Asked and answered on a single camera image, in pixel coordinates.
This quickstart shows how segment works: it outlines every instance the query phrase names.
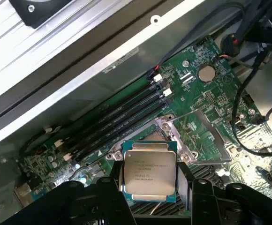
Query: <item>capacitor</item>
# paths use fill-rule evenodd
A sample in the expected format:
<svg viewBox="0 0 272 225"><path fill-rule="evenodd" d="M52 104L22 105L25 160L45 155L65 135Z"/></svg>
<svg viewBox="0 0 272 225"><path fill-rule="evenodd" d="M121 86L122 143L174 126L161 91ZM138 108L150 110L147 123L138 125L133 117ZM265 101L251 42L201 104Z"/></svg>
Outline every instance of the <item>capacitor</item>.
<svg viewBox="0 0 272 225"><path fill-rule="evenodd" d="M197 73L199 80L205 83L212 81L215 78L215 75L216 75L216 71L214 67L208 64L202 64L199 67L198 73Z"/></svg>
<svg viewBox="0 0 272 225"><path fill-rule="evenodd" d="M54 172L49 172L48 175L49 175L50 177L54 177L54 176L55 176L55 173L54 173Z"/></svg>
<svg viewBox="0 0 272 225"><path fill-rule="evenodd" d="M57 167L58 167L58 163L52 162L52 167L53 167L53 168L57 168Z"/></svg>
<svg viewBox="0 0 272 225"><path fill-rule="evenodd" d="M51 163L56 159L56 156L48 156L47 160Z"/></svg>

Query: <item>black plastic bracket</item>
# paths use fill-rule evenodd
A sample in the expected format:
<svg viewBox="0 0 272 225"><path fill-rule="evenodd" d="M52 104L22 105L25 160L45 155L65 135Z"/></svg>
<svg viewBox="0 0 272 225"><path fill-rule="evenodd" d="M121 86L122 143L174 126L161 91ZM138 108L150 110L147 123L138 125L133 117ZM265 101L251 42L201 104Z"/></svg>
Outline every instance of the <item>black plastic bracket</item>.
<svg viewBox="0 0 272 225"><path fill-rule="evenodd" d="M25 25L37 28L72 0L9 0Z"/></svg>

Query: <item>chip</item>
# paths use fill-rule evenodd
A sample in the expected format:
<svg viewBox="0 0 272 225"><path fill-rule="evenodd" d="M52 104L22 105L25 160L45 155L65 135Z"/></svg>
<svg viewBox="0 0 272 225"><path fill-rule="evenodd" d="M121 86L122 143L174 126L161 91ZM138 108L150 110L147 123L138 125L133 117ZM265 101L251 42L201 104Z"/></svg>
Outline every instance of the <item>chip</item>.
<svg viewBox="0 0 272 225"><path fill-rule="evenodd" d="M175 192L176 154L172 151L127 151L125 191L135 195L172 195Z"/></svg>
<svg viewBox="0 0 272 225"><path fill-rule="evenodd" d="M38 162L33 162L33 163L32 163L32 166L33 166L33 167L38 166Z"/></svg>

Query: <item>metal panel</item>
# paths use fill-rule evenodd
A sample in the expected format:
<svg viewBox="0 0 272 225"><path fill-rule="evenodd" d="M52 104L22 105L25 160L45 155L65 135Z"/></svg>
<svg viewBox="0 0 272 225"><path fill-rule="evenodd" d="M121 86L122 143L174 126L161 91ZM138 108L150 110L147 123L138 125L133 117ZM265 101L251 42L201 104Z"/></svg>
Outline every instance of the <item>metal panel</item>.
<svg viewBox="0 0 272 225"><path fill-rule="evenodd" d="M0 95L132 0L75 0L37 29L0 0Z"/></svg>

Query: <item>green circuit board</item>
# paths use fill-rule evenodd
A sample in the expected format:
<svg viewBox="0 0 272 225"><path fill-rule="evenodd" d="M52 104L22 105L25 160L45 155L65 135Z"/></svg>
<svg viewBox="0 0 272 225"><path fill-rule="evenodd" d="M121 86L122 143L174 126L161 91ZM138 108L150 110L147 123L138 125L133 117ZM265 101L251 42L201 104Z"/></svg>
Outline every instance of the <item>green circuit board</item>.
<svg viewBox="0 0 272 225"><path fill-rule="evenodd" d="M162 76L160 81L152 84L147 77L141 77L78 119L66 131L46 141L44 145L47 150L41 155L21 159L19 162L21 169L35 173L41 179L41 182L39 184L35 182L36 187L32 188L33 199L39 198L55 186L67 181L81 166L87 168L80 171L73 180L85 178L85 185L89 185L97 177L108 175L114 162L106 158L111 148L119 140L163 115L170 114L177 118L187 114L174 121L174 126L181 134L183 143L196 153L197 161L220 162L221 152L214 143L214 135L198 118L195 113L198 110L206 116L207 121L217 129L224 140L225 150L232 161L223 164L222 168L230 173L230 182L245 183L272 198L272 186L256 172L256 166L260 166L272 173L272 157L261 158L247 154L239 148L233 138L230 125L232 104L241 83L225 59L216 60L219 54L219 48L210 37L192 44L160 67L159 72ZM211 82L202 82L197 76L203 64L215 69L216 75ZM168 88L171 94L162 96ZM110 109L112 113L105 115L104 112ZM266 148L272 151L272 131L266 124L253 125L252 121L260 115L260 112L247 94L240 102L238 115L238 135L243 144L251 149ZM124 123L118 123L124 116L128 119ZM107 134L96 138L96 135L100 133L93 129L89 135L81 136L82 139L86 139L85 142L87 139L91 140L92 137L96 138L91 144L91 146L99 146L95 151L74 164L64 158L68 149L64 145L56 144L58 140L75 135L85 126L95 128L94 121L100 123L104 120L109 121L111 118L115 120L116 126L106 125L104 129L108 130ZM146 140L153 134L156 137L156 133L163 140L168 138L160 127L152 125L129 139ZM48 160L49 156L53 157L56 167L53 167Z"/></svg>

